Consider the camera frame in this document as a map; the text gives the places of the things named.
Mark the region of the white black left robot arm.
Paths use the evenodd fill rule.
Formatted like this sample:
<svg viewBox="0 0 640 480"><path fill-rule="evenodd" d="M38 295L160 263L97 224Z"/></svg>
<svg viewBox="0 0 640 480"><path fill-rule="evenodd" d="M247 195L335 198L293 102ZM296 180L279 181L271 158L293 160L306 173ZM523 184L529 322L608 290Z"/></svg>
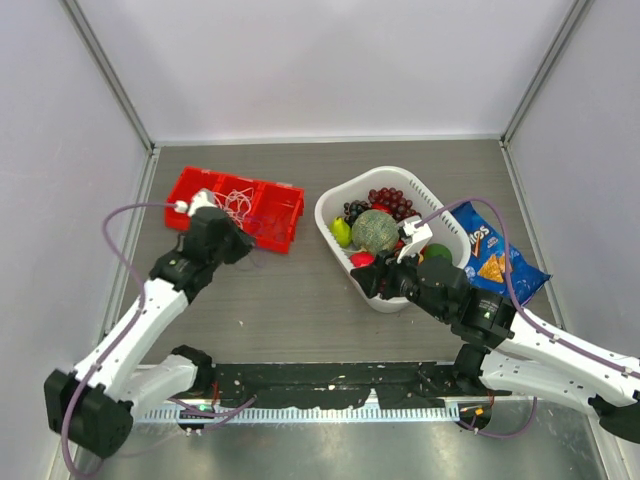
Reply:
<svg viewBox="0 0 640 480"><path fill-rule="evenodd" d="M242 259L254 243L223 210L198 208L179 244L139 284L138 299L114 329L71 372L54 370L47 377L50 429L107 459L147 411L181 393L205 397L215 368L200 350L179 346L146 372L136 369L159 335L211 283L217 268Z"/></svg>

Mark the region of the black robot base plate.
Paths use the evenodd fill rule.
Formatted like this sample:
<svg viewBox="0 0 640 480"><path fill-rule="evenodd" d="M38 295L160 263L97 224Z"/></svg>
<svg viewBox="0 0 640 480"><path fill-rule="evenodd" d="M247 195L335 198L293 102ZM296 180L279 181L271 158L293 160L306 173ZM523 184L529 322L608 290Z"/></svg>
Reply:
<svg viewBox="0 0 640 480"><path fill-rule="evenodd" d="M204 387L182 401L214 399L238 408L358 409L374 393L383 409L439 407L449 397L508 396L457 378L450 363L219 363Z"/></svg>

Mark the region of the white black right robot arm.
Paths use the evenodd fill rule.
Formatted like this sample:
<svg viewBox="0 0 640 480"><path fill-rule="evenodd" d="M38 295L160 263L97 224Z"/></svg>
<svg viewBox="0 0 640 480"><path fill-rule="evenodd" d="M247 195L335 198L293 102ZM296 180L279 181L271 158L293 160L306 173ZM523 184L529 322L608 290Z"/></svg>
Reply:
<svg viewBox="0 0 640 480"><path fill-rule="evenodd" d="M623 440L639 440L639 360L604 349L472 286L442 257L377 257L350 275L367 297L404 298L449 326L464 346L451 380L465 395L481 388L541 397L591 415Z"/></svg>

